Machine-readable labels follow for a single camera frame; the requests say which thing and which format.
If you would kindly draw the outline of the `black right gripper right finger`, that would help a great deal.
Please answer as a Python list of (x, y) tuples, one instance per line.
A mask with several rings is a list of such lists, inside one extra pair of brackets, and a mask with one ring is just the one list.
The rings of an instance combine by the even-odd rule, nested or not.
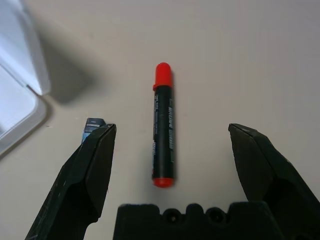
[(294, 166), (257, 130), (231, 123), (228, 131), (247, 199), (267, 204), (287, 240), (318, 240), (320, 202)]

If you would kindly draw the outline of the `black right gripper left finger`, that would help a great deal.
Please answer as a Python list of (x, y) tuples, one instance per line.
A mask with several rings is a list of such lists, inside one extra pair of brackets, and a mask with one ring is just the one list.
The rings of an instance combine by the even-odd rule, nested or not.
[(102, 215), (117, 127), (94, 130), (59, 171), (29, 232), (28, 240), (82, 240)]

